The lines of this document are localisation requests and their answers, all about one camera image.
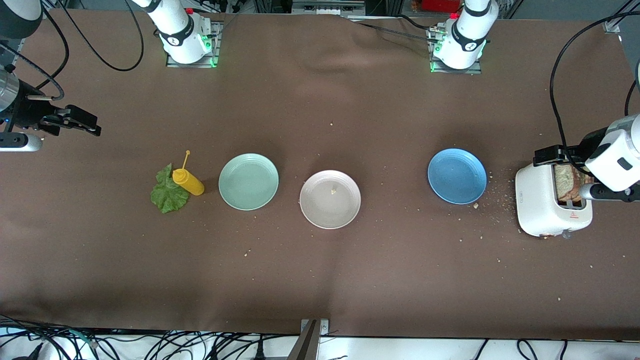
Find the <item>black cable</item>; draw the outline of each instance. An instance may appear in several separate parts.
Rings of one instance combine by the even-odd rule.
[[[627,98],[625,99],[625,116],[629,116],[629,102],[631,101],[631,95],[634,93],[636,89],[636,81],[631,84],[629,88],[629,93],[627,93]]]
[[[247,351],[249,349],[249,347],[244,348],[244,350],[240,351],[240,354],[238,354],[238,356],[236,356],[236,360],[240,360],[240,357],[242,356],[242,354]]]
[[[627,10],[627,11],[628,11],[628,12],[632,12],[632,11],[634,11],[634,10],[635,10],[639,5],[640,5],[640,3],[637,3],[637,4],[635,4],[635,5],[634,5],[634,7],[632,7],[631,9],[629,9],[629,10]],[[625,19],[625,17],[626,17],[626,16],[623,16],[623,17],[621,17],[620,19],[618,19],[618,21],[616,21],[616,23],[615,23],[615,24],[612,24],[612,25],[611,25],[611,27],[613,28],[613,27],[617,26],[617,25],[618,25],[622,20],[624,20],[624,19]]]
[[[56,76],[58,76],[58,74],[65,68],[65,66],[67,66],[67,62],[69,61],[69,44],[67,42],[67,38],[65,37],[65,34],[62,33],[62,30],[58,26],[58,23],[56,23],[56,21],[53,19],[53,17],[51,17],[51,15],[49,15],[49,12],[47,11],[47,9],[44,8],[44,6],[42,7],[42,12],[47,16],[49,21],[51,21],[51,24],[56,29],[58,36],[60,36],[60,40],[62,40],[62,45],[65,47],[65,58],[62,60],[62,63],[56,69],[56,71],[54,71],[53,74],[51,74],[51,77],[55,79]],[[38,86],[36,86],[36,89],[41,89],[43,86],[45,86],[48,83],[49,83],[49,79],[46,79],[45,81],[41,82]]]
[[[636,63],[636,86],[640,92],[640,59],[638,59],[638,62]]]
[[[283,337],[285,337],[285,336],[290,336],[290,335],[274,335],[274,336],[270,336],[270,337],[268,337],[268,338],[264,338],[264,339],[263,339],[263,341],[270,340],[270,339],[275,339],[275,338],[283,338]],[[226,358],[230,357],[231,355],[235,354],[236,352],[238,352],[238,351],[240,351],[240,350],[242,350],[242,349],[244,349],[244,348],[248,348],[248,347],[250,347],[251,345],[256,344],[258,341],[260,341],[260,340],[255,340],[255,341],[252,341],[252,342],[250,342],[250,343],[248,343],[248,344],[246,344],[246,345],[243,345],[243,346],[241,346],[241,347],[239,347],[239,348],[237,348],[237,349],[235,349],[235,350],[231,351],[230,353],[228,353],[225,357],[223,357],[223,358],[222,358],[222,359],[220,359],[220,360],[226,360]]]
[[[43,75],[45,78],[47,78],[53,84],[53,86],[56,87],[56,89],[58,89],[58,92],[60,93],[60,95],[58,95],[56,97],[52,96],[51,97],[51,101],[62,100],[62,98],[65,96],[65,91],[62,90],[62,86],[60,86],[60,84],[58,84],[58,82],[54,78],[52,78],[51,75],[47,74],[47,72],[42,70],[41,67],[39,67],[38,65],[34,64],[31,60],[27,59],[24,55],[18,53],[16,50],[11,48],[9,45],[6,45],[5,43],[0,42],[0,46],[4,50],[7,50],[8,52],[12,53],[13,55],[19,57],[22,61],[24,61],[27,64],[29,64],[29,66],[31,66],[34,69],[36,69],[39,73],[41,73],[41,75]]]
[[[616,15],[611,15],[608,17],[605,17],[603,19],[600,19],[596,22],[591,23],[590,25],[585,26],[582,30],[578,31],[574,36],[571,37],[571,39],[569,39],[569,41],[566,42],[566,44],[564,45],[564,47],[562,48],[562,50],[560,50],[560,53],[558,54],[558,57],[556,58],[556,63],[554,64],[553,69],[551,70],[551,77],[549,80],[549,97],[551,98],[551,107],[554,110],[554,115],[556,116],[556,121],[557,121],[557,125],[558,125],[558,131],[560,132],[560,139],[562,140],[562,146],[564,149],[564,154],[567,157],[567,159],[569,160],[569,162],[571,163],[571,165],[573,165],[573,167],[575,167],[579,172],[582,172],[583,174],[586,174],[588,176],[593,176],[593,174],[587,170],[584,170],[583,168],[579,167],[578,164],[575,163],[575,160],[573,159],[573,157],[571,157],[567,151],[567,144],[566,144],[566,137],[564,135],[564,129],[562,126],[562,120],[560,119],[560,113],[558,112],[557,109],[557,105],[556,105],[556,98],[554,97],[554,80],[556,78],[556,71],[558,68],[558,65],[560,64],[560,60],[562,59],[562,55],[564,55],[564,52],[567,50],[567,48],[569,48],[569,46],[572,44],[572,42],[578,38],[580,35],[582,35],[583,33],[585,33],[587,30],[594,28],[595,26],[598,26],[600,24],[602,24],[603,22],[607,22],[609,20],[613,20],[613,19],[618,19],[620,17],[624,17],[624,16],[631,16],[631,15],[640,15],[640,12],[624,12],[624,13],[619,13]]]
[[[181,349],[184,349],[187,346],[192,347],[192,346],[195,346],[195,345],[198,345],[198,344],[201,344],[201,343],[205,343],[207,340],[211,339],[213,336],[215,336],[215,334],[212,333],[212,332],[201,333],[198,336],[195,336],[192,339],[190,339],[189,341],[185,342],[184,344],[181,344],[181,345],[177,346],[176,349],[171,354],[169,354],[169,355],[164,357],[164,360],[169,360],[169,358],[171,358],[171,356],[174,356],[174,355],[180,353],[180,351],[182,351]],[[200,339],[201,341],[198,342],[198,343],[191,343],[192,341],[196,341],[198,339]]]
[[[369,12],[369,16],[373,15],[373,13],[378,9],[378,7],[380,6],[381,3],[382,3],[382,0],[378,1],[378,4],[376,4],[376,6],[373,8],[373,10],[371,10],[371,12]]]
[[[48,341],[54,348],[56,348],[56,350],[58,351],[58,355],[60,356],[60,359],[62,359],[62,355],[64,355],[64,357],[67,360],[71,360],[71,357],[67,354],[65,349],[62,348],[60,346],[60,344],[58,344],[58,342],[54,341],[48,334],[46,334],[45,332],[41,331],[38,326],[31,325],[31,324],[29,324],[29,322],[24,322],[24,323],[32,326],[32,327],[28,327],[28,326],[23,325],[23,322],[21,322],[19,320],[16,320],[16,319],[13,319],[13,318],[10,318],[9,316],[6,316],[6,315],[0,315],[0,316],[2,316],[3,318],[11,320],[13,322],[12,327],[17,327],[18,329],[22,329],[22,330],[28,331],[31,334],[37,335],[37,336],[45,339],[46,341]]]
[[[253,357],[253,360],[266,360],[266,358],[267,357],[264,355],[264,339],[262,339],[262,334],[260,334],[260,340],[258,341],[258,349],[256,349],[255,351],[255,356]]]
[[[510,11],[511,14],[509,14],[509,19],[513,19],[513,16],[516,14],[518,9],[520,9],[520,5],[522,5],[522,3],[524,3],[524,0],[520,0],[520,2],[515,5],[515,8]]]
[[[366,26],[368,28],[380,30],[380,31],[386,31],[387,33],[401,35],[401,36],[408,37],[408,38],[415,38],[415,39],[419,39],[419,40],[425,40],[427,42],[438,42],[438,40],[436,40],[434,38],[419,37],[418,35],[409,34],[409,33],[403,33],[402,31],[396,31],[396,30],[391,30],[391,29],[387,29],[387,28],[381,28],[379,26],[375,26],[375,25],[371,25],[371,24],[364,24],[362,22],[357,22],[357,24],[360,24],[362,26]]]
[[[160,354],[160,351],[162,351],[162,349],[164,349],[165,347],[167,347],[169,344],[172,344],[173,342],[169,342],[167,341],[166,344],[162,345],[162,342],[165,339],[168,339],[171,336],[174,336],[174,341],[177,340],[179,337],[188,335],[188,334],[192,334],[192,331],[179,331],[176,332],[174,334],[172,334],[170,331],[168,331],[166,334],[164,334],[162,336],[162,338],[153,346],[151,347],[151,349],[149,349],[149,351],[147,352],[147,354],[145,355],[145,360],[150,360],[150,359],[157,359],[158,355]],[[154,349],[158,347],[158,350],[156,350],[155,354],[152,356],[151,354],[153,353]]]
[[[569,341],[567,339],[564,340],[564,345],[562,346],[562,351],[560,351],[559,360],[564,360],[564,353],[566,352],[566,347],[569,345]]]
[[[62,7],[62,10],[65,12],[67,17],[69,18],[69,21],[71,22],[71,24],[73,24],[74,28],[76,28],[77,32],[80,34],[80,36],[82,37],[82,39],[84,40],[86,45],[89,47],[89,49],[91,49],[91,51],[94,53],[94,55],[96,55],[98,57],[98,59],[103,64],[107,65],[111,69],[116,70],[116,71],[125,72],[125,71],[131,71],[131,70],[135,69],[136,67],[138,67],[138,65],[142,61],[142,57],[145,55],[145,39],[142,36],[142,30],[140,29],[140,24],[138,24],[138,19],[136,18],[136,15],[133,13],[133,10],[131,9],[131,6],[129,6],[129,3],[127,2],[127,0],[122,0],[122,1],[124,1],[124,3],[127,5],[127,8],[129,9],[129,13],[131,14],[131,17],[133,18],[133,21],[136,23],[136,29],[138,30],[138,34],[140,36],[140,57],[138,58],[138,61],[136,61],[136,63],[133,64],[133,66],[127,67],[127,68],[124,68],[124,69],[121,69],[119,67],[113,66],[112,64],[108,63],[102,56],[100,56],[100,54],[95,50],[95,48],[93,48],[93,45],[91,45],[89,40],[87,40],[87,38],[84,35],[84,33],[82,32],[82,30],[80,30],[80,28],[78,28],[78,25],[76,24],[74,19],[71,17],[71,14],[69,14],[69,11],[67,10],[67,8],[65,8],[65,6],[62,5],[62,2],[60,2],[60,0],[57,0],[58,4],[60,4],[60,6]]]
[[[198,1],[198,3],[200,3],[200,6],[202,6],[203,8],[207,8],[207,9],[209,9],[209,10],[213,11],[213,12],[216,12],[216,13],[219,13],[219,12],[220,12],[220,10],[218,10],[218,9],[214,8],[214,7],[213,7],[213,6],[211,6],[211,5],[204,5],[204,0],[199,0],[199,1]]]
[[[423,30],[428,30],[429,29],[429,26],[420,25],[417,22],[413,21],[409,16],[407,16],[405,14],[399,13],[397,15],[394,15],[394,17],[401,17],[404,20],[407,20],[409,23],[411,23],[411,25],[415,26],[416,28],[423,29]]]
[[[536,356],[536,352],[533,351],[533,348],[531,347],[531,344],[527,340],[524,340],[524,339],[520,339],[520,340],[518,340],[516,342],[516,346],[518,347],[518,352],[520,353],[520,355],[522,355],[522,357],[524,357],[526,360],[532,360],[522,352],[522,349],[520,348],[520,344],[521,343],[525,343],[525,345],[527,345],[529,347],[529,350],[531,351],[531,355],[533,355],[533,360],[538,360],[538,356]]]
[[[477,352],[476,356],[474,357],[474,360],[480,359],[480,355],[482,354],[482,350],[484,350],[484,347],[486,346],[486,344],[488,342],[489,342],[489,339],[484,339],[484,342],[482,343],[482,345],[480,345],[480,348],[478,349],[478,352]]]

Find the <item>floor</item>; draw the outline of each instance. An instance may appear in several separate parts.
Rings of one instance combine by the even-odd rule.
[[[139,336],[115,336],[108,339],[121,360],[133,359],[167,359],[167,360],[191,360],[201,359],[210,351],[214,338],[205,343],[197,343],[194,346],[183,348],[182,352],[176,352],[177,346],[164,347],[160,353],[154,356],[154,345],[158,339],[143,338],[137,341]],[[187,343],[194,339],[188,336],[176,340],[176,345]],[[255,341],[257,336],[246,336],[244,340]],[[288,336],[266,340],[264,342],[264,354],[267,357],[286,357],[293,348],[297,337]],[[1,359],[14,359],[19,356],[27,356],[40,341],[29,341],[26,337],[12,341],[5,347],[0,345]],[[536,340],[530,341],[531,348],[535,351],[537,359],[559,359],[564,343],[562,341]],[[76,351],[67,340],[59,341],[67,354],[74,358]],[[237,359],[252,360],[256,354],[256,345],[252,345],[246,351],[237,349],[244,343],[234,343],[218,354],[219,360]],[[317,360],[469,360],[474,359],[483,344],[483,340],[456,340],[456,339],[403,339],[403,338],[321,338]],[[85,345],[78,340],[78,346]],[[527,346],[522,343],[521,349],[524,355],[534,358]],[[101,359],[109,358],[98,349]],[[634,360],[640,357],[640,343],[618,343],[603,341],[569,341],[564,360]],[[51,344],[46,343],[40,353],[39,360],[58,360],[60,357]],[[90,347],[81,349],[81,359],[95,359]],[[490,340],[480,356],[481,359],[491,360],[525,360],[518,353],[515,340]]]

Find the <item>green leaf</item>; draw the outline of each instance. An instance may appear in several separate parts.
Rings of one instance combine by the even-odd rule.
[[[164,167],[164,169],[160,170],[156,175],[156,180],[158,184],[164,184],[167,179],[171,176],[171,165],[169,164]]]
[[[176,184],[171,175],[172,165],[167,165],[156,175],[157,185],[151,191],[153,202],[163,214],[169,211],[179,210],[189,199],[189,192]]]

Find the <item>metal bracket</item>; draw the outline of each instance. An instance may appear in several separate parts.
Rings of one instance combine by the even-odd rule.
[[[303,319],[300,322],[300,332],[305,330],[305,326],[309,323],[309,319]],[[320,335],[327,335],[329,333],[329,319],[320,319]]]
[[[321,331],[329,330],[329,320],[302,320],[303,330],[293,345],[287,360],[316,360]]]
[[[632,12],[638,6],[640,6],[640,0],[628,0],[617,12],[613,13],[613,15],[616,15],[616,14],[619,14],[619,13],[625,13],[625,12]],[[619,17],[617,19],[609,20],[609,21],[603,23],[602,27],[604,28],[604,32],[607,33],[607,34],[619,33],[620,32],[620,27],[618,26],[618,24],[624,18],[625,17]]]
[[[436,39],[438,42],[429,42],[429,61],[431,62],[431,72],[446,72],[449,74],[480,74],[482,69],[480,68],[480,60],[477,59],[473,65],[467,69],[453,69],[448,67],[442,60],[434,55],[436,48],[440,47],[444,38],[447,36],[447,26],[444,22],[439,22],[435,26],[431,26],[428,30],[425,30],[427,37]]]
[[[202,43],[208,51],[204,56],[190,64],[176,62],[169,54],[166,56],[167,67],[187,67],[196,69],[208,69],[218,66],[218,58],[220,57],[220,45],[222,43],[222,29],[225,23],[223,21],[213,21],[209,18],[203,18],[202,26]]]

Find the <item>mustard bottle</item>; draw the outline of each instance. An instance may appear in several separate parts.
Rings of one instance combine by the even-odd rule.
[[[187,165],[187,158],[191,154],[191,151],[187,150],[187,156],[184,157],[184,163],[182,164],[182,168],[173,171],[171,175],[173,181],[183,187],[188,192],[193,195],[201,195],[204,193],[204,184],[200,182],[193,174],[184,169]]]

